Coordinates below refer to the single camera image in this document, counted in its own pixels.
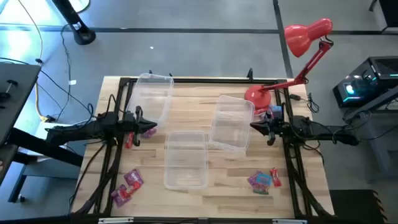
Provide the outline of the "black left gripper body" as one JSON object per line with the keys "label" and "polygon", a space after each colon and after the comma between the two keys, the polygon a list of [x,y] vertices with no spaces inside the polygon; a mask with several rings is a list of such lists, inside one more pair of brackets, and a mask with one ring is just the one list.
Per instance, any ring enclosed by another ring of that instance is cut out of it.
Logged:
{"label": "black left gripper body", "polygon": [[124,132],[133,133],[132,143],[135,146],[140,146],[141,140],[139,139],[140,122],[142,118],[142,108],[136,106],[135,112],[128,111],[124,115]]}

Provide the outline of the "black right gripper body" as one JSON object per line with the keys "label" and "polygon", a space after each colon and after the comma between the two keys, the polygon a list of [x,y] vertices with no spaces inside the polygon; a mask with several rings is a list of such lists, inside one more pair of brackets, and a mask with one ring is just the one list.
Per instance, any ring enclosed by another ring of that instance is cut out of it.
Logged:
{"label": "black right gripper body", "polygon": [[281,111],[267,111],[264,117],[266,119],[266,135],[268,136],[267,145],[272,146],[276,135],[280,135],[284,124],[284,114]]}

